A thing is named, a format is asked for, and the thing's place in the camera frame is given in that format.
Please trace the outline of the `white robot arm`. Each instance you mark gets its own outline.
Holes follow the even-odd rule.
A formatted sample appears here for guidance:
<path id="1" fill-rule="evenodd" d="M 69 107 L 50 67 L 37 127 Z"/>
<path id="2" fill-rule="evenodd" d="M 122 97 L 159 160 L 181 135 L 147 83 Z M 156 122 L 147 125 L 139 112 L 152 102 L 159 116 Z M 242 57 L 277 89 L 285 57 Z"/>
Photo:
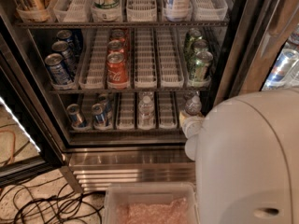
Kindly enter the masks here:
<path id="1" fill-rule="evenodd" d="M 215 106 L 185 145 L 200 224 L 299 224 L 299 89 Z"/>

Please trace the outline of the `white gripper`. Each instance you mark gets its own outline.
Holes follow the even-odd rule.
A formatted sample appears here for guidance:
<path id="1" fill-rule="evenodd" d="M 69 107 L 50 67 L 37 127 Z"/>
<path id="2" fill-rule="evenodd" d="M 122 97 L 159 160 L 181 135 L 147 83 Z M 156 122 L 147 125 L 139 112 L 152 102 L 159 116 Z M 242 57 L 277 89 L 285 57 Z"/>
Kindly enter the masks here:
<path id="1" fill-rule="evenodd" d="M 186 118 L 186 112 L 184 110 L 179 111 L 179 125 L 187 138 L 199 133 L 203 121 L 204 118 L 202 117 Z"/>

